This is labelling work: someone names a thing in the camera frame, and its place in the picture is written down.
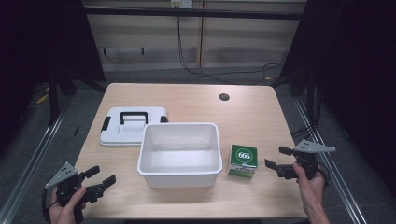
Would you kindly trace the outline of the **black curtain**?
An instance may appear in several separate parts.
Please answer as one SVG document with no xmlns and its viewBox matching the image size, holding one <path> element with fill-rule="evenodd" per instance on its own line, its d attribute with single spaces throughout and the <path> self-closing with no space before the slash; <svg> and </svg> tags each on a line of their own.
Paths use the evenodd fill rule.
<svg viewBox="0 0 396 224">
<path fill-rule="evenodd" d="M 396 0 L 306 0 L 280 76 L 318 85 L 396 197 Z"/>
<path fill-rule="evenodd" d="M 82 0 L 0 0 L 0 151 L 11 141 L 33 88 L 55 80 L 103 81 Z"/>
</svg>

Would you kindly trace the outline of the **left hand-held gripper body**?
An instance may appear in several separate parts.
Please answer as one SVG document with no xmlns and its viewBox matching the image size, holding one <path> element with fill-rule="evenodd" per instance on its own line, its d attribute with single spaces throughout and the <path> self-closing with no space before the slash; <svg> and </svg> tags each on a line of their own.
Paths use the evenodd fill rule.
<svg viewBox="0 0 396 224">
<path fill-rule="evenodd" d="M 57 187 L 56 195 L 59 205 L 67 205 L 74 193 L 82 187 L 82 182 L 86 179 L 84 172 L 80 173 L 73 165 L 66 162 L 45 185 L 44 197 L 47 197 L 47 190 L 49 188 Z M 79 202 L 95 203 L 99 198 L 104 196 L 105 191 L 103 182 L 88 186 L 85 195 Z M 84 220 L 82 209 L 77 206 L 74 209 L 74 215 L 77 223 L 81 223 Z"/>
</svg>

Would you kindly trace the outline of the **white plastic storage box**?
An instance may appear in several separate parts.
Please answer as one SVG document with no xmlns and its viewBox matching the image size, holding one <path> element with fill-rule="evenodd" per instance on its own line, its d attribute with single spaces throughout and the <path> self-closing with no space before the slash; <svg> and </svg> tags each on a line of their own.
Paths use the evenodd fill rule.
<svg viewBox="0 0 396 224">
<path fill-rule="evenodd" d="M 150 187 L 211 187 L 221 171 L 216 124 L 159 123 L 145 127 L 137 172 Z"/>
</svg>

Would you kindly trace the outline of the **metal floor rail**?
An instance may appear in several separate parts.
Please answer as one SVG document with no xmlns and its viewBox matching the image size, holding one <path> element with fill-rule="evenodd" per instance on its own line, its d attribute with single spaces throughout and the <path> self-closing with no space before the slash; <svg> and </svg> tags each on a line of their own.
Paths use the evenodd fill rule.
<svg viewBox="0 0 396 224">
<path fill-rule="evenodd" d="M 324 141 L 319 133 L 315 131 L 312 127 L 311 121 L 307 115 L 307 108 L 301 99 L 294 100 L 296 107 L 300 113 L 301 118 L 304 121 L 304 125 L 308 129 L 309 136 L 312 141 L 324 145 Z M 352 195 L 347 183 L 345 182 L 343 176 L 341 175 L 338 167 L 336 166 L 332 156 L 329 152 L 320 152 L 320 158 L 322 159 L 324 165 L 329 169 L 332 184 L 335 186 L 352 222 L 354 224 L 368 224 L 366 218 L 364 217 L 360 206 L 358 205 L 355 197 Z"/>
<path fill-rule="evenodd" d="M 51 119 L 50 105 L 33 104 L 0 160 L 0 224 L 11 224 L 40 164 L 62 125 L 69 101 Z"/>
</svg>

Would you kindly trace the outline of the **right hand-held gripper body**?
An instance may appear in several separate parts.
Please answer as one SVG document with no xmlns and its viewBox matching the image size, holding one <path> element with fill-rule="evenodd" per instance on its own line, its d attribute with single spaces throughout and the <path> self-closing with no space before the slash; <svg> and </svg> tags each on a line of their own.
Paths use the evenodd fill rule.
<svg viewBox="0 0 396 224">
<path fill-rule="evenodd" d="M 303 167 L 306 177 L 311 180 L 319 171 L 316 155 L 321 152 L 335 152 L 335 147 L 327 147 L 303 139 L 295 148 L 292 148 L 293 156 Z M 276 165 L 275 169 L 279 177 L 285 179 L 297 178 L 297 174 L 290 164 Z"/>
</svg>

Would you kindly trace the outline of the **person's right hand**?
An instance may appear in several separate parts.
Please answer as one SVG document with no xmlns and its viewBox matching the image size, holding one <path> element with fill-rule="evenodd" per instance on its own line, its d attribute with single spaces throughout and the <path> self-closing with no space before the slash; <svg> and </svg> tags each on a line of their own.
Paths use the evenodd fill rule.
<svg viewBox="0 0 396 224">
<path fill-rule="evenodd" d="M 295 162 L 293 164 L 293 169 L 298 176 L 296 183 L 299 185 L 304 212 L 307 216 L 313 214 L 326 214 L 322 201 L 324 190 L 324 178 L 322 174 L 317 172 L 315 177 L 309 180 L 300 164 Z"/>
</svg>

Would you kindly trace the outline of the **black horizontal frame bar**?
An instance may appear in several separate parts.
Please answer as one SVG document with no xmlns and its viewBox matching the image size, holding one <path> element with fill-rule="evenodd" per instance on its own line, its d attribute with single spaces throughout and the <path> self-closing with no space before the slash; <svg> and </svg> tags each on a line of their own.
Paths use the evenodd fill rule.
<svg viewBox="0 0 396 224">
<path fill-rule="evenodd" d="M 172 9 L 142 7 L 84 7 L 86 14 L 97 15 L 130 15 L 130 16 L 174 16 L 200 18 L 264 19 L 298 21 L 304 18 L 303 13 L 215 10 L 215 9 Z"/>
</svg>

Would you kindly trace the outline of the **white wall socket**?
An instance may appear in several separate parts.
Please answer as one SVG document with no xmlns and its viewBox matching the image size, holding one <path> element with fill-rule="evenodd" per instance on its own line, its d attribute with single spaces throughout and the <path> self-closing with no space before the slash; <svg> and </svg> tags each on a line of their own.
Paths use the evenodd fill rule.
<svg viewBox="0 0 396 224">
<path fill-rule="evenodd" d="M 170 0 L 171 8 L 186 8 L 192 9 L 192 0 Z"/>
</svg>

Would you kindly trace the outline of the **green cardboard box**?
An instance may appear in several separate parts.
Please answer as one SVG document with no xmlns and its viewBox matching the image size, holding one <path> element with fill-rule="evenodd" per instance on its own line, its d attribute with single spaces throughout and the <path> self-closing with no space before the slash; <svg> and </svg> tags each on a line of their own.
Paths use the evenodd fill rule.
<svg viewBox="0 0 396 224">
<path fill-rule="evenodd" d="M 257 169 L 257 148 L 231 145 L 228 175 L 252 178 Z"/>
</svg>

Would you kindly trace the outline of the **black metal stand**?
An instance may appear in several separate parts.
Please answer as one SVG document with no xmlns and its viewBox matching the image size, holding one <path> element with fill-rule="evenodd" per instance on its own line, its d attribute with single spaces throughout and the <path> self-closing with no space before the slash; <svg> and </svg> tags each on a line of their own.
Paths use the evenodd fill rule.
<svg viewBox="0 0 396 224">
<path fill-rule="evenodd" d="M 59 116 L 58 90 L 56 68 L 52 67 L 49 74 L 49 126 L 51 126 Z"/>
</svg>

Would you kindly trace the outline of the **person's left hand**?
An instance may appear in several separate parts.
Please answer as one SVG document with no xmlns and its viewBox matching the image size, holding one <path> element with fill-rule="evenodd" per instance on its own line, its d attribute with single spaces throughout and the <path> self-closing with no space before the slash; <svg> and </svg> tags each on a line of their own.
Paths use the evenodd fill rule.
<svg viewBox="0 0 396 224">
<path fill-rule="evenodd" d="M 86 207 L 85 203 L 79 202 L 85 195 L 86 189 L 84 187 L 78 189 L 65 206 L 59 205 L 56 192 L 57 189 L 54 189 L 51 193 L 51 207 L 49 208 L 50 224 L 77 224 L 74 209 L 76 206 L 80 209 Z"/>
</svg>

